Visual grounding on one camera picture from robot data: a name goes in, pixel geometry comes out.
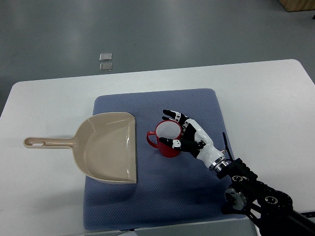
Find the red mug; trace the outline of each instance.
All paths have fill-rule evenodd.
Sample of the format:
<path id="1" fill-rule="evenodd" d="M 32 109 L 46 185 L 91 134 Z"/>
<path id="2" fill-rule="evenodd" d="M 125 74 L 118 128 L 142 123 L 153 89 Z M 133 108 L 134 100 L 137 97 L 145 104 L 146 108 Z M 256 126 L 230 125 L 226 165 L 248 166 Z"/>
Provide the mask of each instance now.
<path id="1" fill-rule="evenodd" d="M 157 138 L 157 144 L 153 143 L 150 139 L 150 135 L 155 135 Z M 180 151 L 173 149 L 172 147 L 169 147 L 163 143 L 161 143 L 158 139 L 160 137 L 164 137 L 167 139 L 180 139 L 182 136 L 182 128 L 181 126 L 173 120 L 164 120 L 161 121 L 155 131 L 149 131 L 147 133 L 147 141 L 148 143 L 154 147 L 158 148 L 160 153 L 165 157 L 175 157 L 177 156 Z"/>

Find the white table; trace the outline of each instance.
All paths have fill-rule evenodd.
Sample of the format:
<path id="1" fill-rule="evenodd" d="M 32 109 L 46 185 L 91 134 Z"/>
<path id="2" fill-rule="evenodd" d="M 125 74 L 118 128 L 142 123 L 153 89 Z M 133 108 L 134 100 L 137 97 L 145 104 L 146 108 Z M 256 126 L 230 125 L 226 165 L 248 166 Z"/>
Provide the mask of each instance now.
<path id="1" fill-rule="evenodd" d="M 15 84 L 0 118 L 0 235 L 86 232 L 71 150 L 26 149 L 24 138 L 72 137 L 101 95 L 197 88 L 216 92 L 235 157 L 296 211 L 314 211 L 315 86 L 298 61 L 267 61 Z"/>

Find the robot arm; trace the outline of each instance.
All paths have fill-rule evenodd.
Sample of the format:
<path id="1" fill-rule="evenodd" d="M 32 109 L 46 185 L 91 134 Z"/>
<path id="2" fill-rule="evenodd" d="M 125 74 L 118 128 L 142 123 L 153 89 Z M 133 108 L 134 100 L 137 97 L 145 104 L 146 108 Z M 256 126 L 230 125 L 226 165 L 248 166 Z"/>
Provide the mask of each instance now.
<path id="1" fill-rule="evenodd" d="M 216 172 L 227 166 L 225 155 L 214 147 L 212 139 L 195 120 L 171 110 L 163 110 L 163 113 L 177 121 L 183 132 L 181 140 L 160 138 L 162 143 L 180 151 L 190 152 L 193 157 L 202 160 L 208 169 Z"/>
<path id="2" fill-rule="evenodd" d="M 259 227 L 262 236 L 315 235 L 315 223 L 293 210 L 291 197 L 258 181 L 258 176 L 241 159 L 227 159 L 195 120 L 175 111 L 163 110 L 163 113 L 175 119 L 183 133 L 181 140 L 160 138 L 162 143 L 190 152 L 214 170 L 219 179 L 231 177 L 232 183 L 225 191 L 226 203 L 221 207 L 223 214 L 246 215 Z M 260 218 L 253 210 L 260 213 Z"/>

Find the gray floor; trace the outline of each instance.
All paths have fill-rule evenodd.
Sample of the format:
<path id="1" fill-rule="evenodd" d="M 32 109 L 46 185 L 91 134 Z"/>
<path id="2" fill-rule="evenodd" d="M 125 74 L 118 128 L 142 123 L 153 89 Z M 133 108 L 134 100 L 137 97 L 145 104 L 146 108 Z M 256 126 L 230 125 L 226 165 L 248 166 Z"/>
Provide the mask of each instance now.
<path id="1" fill-rule="evenodd" d="M 16 82 L 98 75 L 102 52 L 107 73 L 297 59 L 314 82 L 314 14 L 277 0 L 0 0 L 0 113 Z"/>

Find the blue mat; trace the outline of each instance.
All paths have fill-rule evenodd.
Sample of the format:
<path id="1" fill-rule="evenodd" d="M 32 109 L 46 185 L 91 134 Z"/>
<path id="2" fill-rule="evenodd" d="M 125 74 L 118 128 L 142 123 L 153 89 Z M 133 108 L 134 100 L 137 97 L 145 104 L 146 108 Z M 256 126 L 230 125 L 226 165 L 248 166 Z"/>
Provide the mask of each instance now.
<path id="1" fill-rule="evenodd" d="M 211 89 L 189 89 L 98 97 L 93 115 L 129 112 L 136 118 L 138 183 L 110 185 L 86 177 L 84 227 L 122 230 L 230 218 L 223 215 L 224 191 L 231 180 L 189 153 L 165 158 L 146 141 L 147 131 L 162 120 L 162 110 L 179 111 L 195 119 L 224 149 L 226 133 L 216 94 Z"/>

